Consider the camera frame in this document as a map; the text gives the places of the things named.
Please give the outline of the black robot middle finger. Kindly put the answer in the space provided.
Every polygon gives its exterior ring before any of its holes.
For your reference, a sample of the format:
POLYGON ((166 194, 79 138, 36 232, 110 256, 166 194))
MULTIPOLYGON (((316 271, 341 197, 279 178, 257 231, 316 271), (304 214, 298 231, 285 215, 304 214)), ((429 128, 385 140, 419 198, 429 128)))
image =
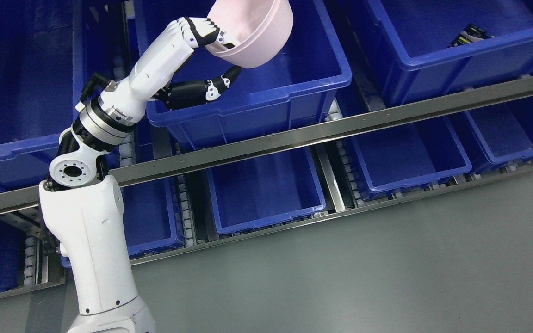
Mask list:
POLYGON ((213 21, 188 21, 188 43, 224 43, 225 34, 213 21))

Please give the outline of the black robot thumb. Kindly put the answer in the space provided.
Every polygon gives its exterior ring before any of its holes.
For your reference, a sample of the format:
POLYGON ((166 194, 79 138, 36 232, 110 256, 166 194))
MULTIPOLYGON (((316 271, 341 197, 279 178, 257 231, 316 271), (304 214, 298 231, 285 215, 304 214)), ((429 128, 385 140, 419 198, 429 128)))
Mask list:
POLYGON ((155 93, 155 100, 161 101, 169 110, 205 105, 224 95, 241 72, 241 66, 232 66, 212 79, 171 83, 155 93))

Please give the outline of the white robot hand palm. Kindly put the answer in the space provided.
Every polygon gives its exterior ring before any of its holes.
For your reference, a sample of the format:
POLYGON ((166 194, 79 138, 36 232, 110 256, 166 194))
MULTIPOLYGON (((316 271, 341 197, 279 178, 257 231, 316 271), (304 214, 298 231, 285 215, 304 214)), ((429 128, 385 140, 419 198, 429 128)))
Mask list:
POLYGON ((172 79, 194 49, 174 20, 141 55, 129 76, 109 93, 109 106, 118 111, 144 111, 155 93, 172 79))

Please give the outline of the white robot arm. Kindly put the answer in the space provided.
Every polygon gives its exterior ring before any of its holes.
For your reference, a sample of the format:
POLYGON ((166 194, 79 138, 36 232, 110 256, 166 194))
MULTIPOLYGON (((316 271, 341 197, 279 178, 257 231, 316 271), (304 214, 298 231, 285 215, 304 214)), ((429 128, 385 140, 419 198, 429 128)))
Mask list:
POLYGON ((241 73, 233 66, 207 80, 173 83, 195 49, 231 49, 234 36, 210 18, 169 23, 122 80, 95 72, 76 105, 78 117, 59 137, 47 179, 39 183, 48 230, 68 257, 80 312, 70 333, 154 333, 156 323, 139 295, 124 233, 124 200, 106 155, 125 143, 150 101, 169 110, 211 103, 241 73))

